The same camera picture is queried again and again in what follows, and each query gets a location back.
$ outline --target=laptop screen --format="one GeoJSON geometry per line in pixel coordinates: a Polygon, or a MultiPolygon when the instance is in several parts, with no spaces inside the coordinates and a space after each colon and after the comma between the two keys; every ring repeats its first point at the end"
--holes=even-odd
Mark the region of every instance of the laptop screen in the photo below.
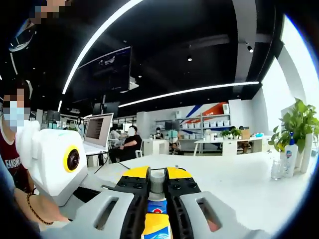
{"type": "Polygon", "coordinates": [[[86,125],[84,142],[106,148],[113,114],[104,114],[89,118],[86,125]]]}

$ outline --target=maroon tank top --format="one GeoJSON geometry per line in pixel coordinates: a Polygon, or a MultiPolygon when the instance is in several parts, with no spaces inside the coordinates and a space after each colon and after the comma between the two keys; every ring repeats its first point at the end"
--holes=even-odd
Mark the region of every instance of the maroon tank top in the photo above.
{"type": "Polygon", "coordinates": [[[29,193],[28,174],[24,166],[21,164],[20,156],[15,148],[15,139],[13,144],[7,143],[4,139],[2,131],[2,121],[0,119],[0,155],[1,158],[13,176],[14,184],[17,188],[22,191],[29,193]]]}

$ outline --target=camera lens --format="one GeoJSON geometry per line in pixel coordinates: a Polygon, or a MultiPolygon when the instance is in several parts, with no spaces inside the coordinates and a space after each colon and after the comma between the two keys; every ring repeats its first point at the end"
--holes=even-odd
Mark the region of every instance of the camera lens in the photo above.
{"type": "Polygon", "coordinates": [[[77,166],[79,165],[79,161],[80,161],[79,152],[76,149],[72,150],[69,153],[68,160],[67,160],[68,169],[71,171],[76,169],[77,166]]]}

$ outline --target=gray gripper part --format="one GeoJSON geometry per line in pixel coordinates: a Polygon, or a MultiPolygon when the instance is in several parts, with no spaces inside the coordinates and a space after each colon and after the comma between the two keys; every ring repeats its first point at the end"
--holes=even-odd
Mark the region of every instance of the gray gripper part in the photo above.
{"type": "Polygon", "coordinates": [[[63,236],[69,239],[119,239],[124,217],[133,197],[132,193],[105,190],[80,207],[74,221],[61,229],[48,229],[44,235],[50,235],[49,238],[62,238],[63,236]],[[112,201],[116,201],[116,204],[111,210],[104,228],[102,230],[96,229],[95,225],[112,201]]]}
{"type": "Polygon", "coordinates": [[[249,230],[237,222],[235,211],[212,195],[201,192],[182,195],[182,202],[187,210],[195,239],[269,239],[269,234],[262,230],[249,230]],[[198,205],[202,202],[210,215],[220,222],[221,228],[215,232],[209,229],[204,213],[198,205]]]}

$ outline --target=face mask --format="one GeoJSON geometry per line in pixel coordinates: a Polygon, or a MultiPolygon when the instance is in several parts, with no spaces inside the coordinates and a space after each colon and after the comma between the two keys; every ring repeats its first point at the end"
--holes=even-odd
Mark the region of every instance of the face mask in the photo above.
{"type": "Polygon", "coordinates": [[[129,134],[129,136],[133,136],[135,134],[134,128],[129,128],[128,134],[129,134]]]}
{"type": "Polygon", "coordinates": [[[17,127],[24,125],[24,120],[28,120],[30,108],[20,108],[16,101],[10,101],[10,108],[3,109],[3,117],[10,129],[14,132],[17,127]]]}

